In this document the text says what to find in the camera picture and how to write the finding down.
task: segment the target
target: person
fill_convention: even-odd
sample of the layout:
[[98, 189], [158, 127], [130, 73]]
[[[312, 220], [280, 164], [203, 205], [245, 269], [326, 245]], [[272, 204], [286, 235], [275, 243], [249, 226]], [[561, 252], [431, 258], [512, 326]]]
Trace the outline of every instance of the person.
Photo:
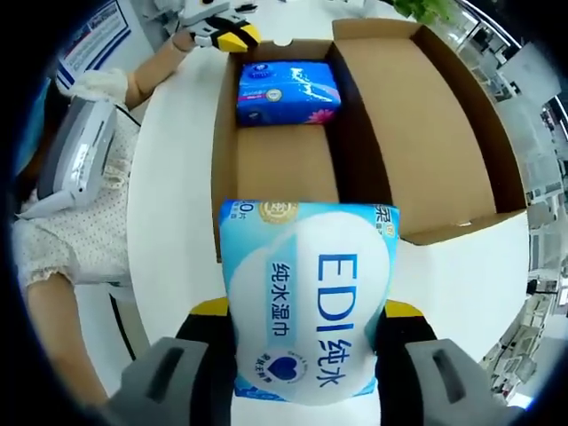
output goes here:
[[[179, 31], [134, 72], [87, 71], [67, 95], [106, 99], [131, 110], [175, 72], [193, 47], [190, 34]], [[14, 195], [22, 202], [20, 211], [36, 201], [39, 171], [69, 102], [50, 81], [32, 107], [16, 158]], [[126, 205], [137, 137], [137, 124], [117, 111], [105, 184], [97, 199], [86, 208], [18, 219], [12, 227], [14, 260], [32, 324], [54, 370], [85, 404], [103, 404], [107, 394], [83, 341], [74, 285], [129, 276]]]

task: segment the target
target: pink flower print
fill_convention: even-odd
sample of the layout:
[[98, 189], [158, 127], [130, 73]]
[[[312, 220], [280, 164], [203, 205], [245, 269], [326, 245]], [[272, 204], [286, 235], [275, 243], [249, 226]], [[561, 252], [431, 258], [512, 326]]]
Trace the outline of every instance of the pink flower print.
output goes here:
[[334, 114], [335, 113], [330, 109], [320, 109], [319, 111], [313, 112], [307, 122], [323, 124], [324, 122], [331, 120]]

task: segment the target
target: window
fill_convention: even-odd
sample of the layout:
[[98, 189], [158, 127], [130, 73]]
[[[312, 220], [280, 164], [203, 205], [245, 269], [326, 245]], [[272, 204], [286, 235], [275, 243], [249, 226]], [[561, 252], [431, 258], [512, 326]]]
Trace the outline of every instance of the window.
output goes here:
[[513, 358], [510, 359], [509, 361], [507, 361], [507, 364], [505, 365], [504, 371], [505, 373], [513, 373], [515, 371], [515, 369], [518, 367], [519, 363], [521, 362], [521, 358]]
[[527, 337], [526, 339], [524, 339], [521, 344], [519, 344], [519, 348], [522, 352], [528, 352], [529, 349], [531, 348], [531, 345], [533, 344], [533, 338], [532, 337]]
[[560, 292], [560, 297], [558, 298], [558, 304], [564, 306], [568, 303], [568, 288], [563, 288]]
[[539, 269], [539, 235], [532, 235], [530, 244], [531, 244], [531, 271], [535, 269]]
[[553, 193], [554, 191], [558, 191], [561, 188], [562, 188], [562, 182], [556, 182], [555, 184], [547, 185], [545, 193]]
[[527, 397], [522, 393], [516, 393], [509, 401], [509, 406], [520, 406], [521, 408], [526, 409], [532, 402], [533, 399], [531, 397]]

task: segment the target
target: edi wet wipes package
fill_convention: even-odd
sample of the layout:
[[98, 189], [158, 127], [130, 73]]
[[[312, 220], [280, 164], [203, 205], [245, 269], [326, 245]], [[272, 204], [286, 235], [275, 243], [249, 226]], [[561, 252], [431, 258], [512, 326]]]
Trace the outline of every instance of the edi wet wipes package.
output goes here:
[[226, 201], [219, 219], [236, 395], [325, 405], [372, 392], [398, 210]]
[[323, 124], [340, 105], [331, 68], [324, 62], [262, 62], [242, 70], [237, 100], [242, 126]]

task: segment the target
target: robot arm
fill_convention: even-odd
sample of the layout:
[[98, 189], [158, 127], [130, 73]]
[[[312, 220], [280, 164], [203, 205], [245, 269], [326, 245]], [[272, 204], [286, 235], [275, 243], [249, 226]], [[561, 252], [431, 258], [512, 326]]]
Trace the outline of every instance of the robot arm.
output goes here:
[[260, 43], [258, 30], [225, 0], [185, 0], [178, 16], [199, 46], [245, 52]]
[[[381, 425], [497, 426], [522, 413], [493, 399], [481, 366], [438, 340], [421, 312], [389, 302], [375, 343]], [[219, 312], [190, 313], [177, 339], [162, 338], [124, 370], [121, 389], [103, 408], [109, 424], [231, 424], [233, 324], [226, 305], [225, 313], [223, 304], [211, 306]]]

